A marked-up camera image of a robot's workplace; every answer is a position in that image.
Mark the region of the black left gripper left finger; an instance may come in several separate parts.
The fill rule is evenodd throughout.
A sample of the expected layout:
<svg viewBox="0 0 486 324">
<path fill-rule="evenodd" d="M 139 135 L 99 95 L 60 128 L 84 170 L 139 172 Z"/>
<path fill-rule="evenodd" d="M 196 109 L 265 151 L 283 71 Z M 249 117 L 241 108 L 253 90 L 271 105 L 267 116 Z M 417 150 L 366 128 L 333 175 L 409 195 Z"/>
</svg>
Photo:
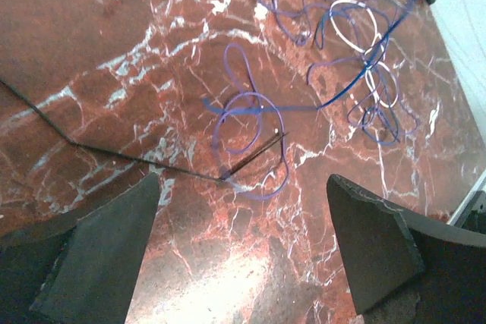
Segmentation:
<svg viewBox="0 0 486 324">
<path fill-rule="evenodd" d="M 151 173 L 115 199 L 1 238 L 3 323 L 123 323 L 160 195 Z"/>
</svg>

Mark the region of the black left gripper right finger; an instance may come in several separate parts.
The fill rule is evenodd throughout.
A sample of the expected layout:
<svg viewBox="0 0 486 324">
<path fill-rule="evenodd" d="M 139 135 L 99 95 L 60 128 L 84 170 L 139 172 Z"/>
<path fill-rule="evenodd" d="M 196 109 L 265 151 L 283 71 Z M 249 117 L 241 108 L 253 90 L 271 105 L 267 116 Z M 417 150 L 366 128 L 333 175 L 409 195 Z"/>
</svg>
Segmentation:
<svg viewBox="0 0 486 324">
<path fill-rule="evenodd" d="M 485 236 L 396 205 L 341 175 L 327 199 L 366 323 L 483 323 Z"/>
</svg>

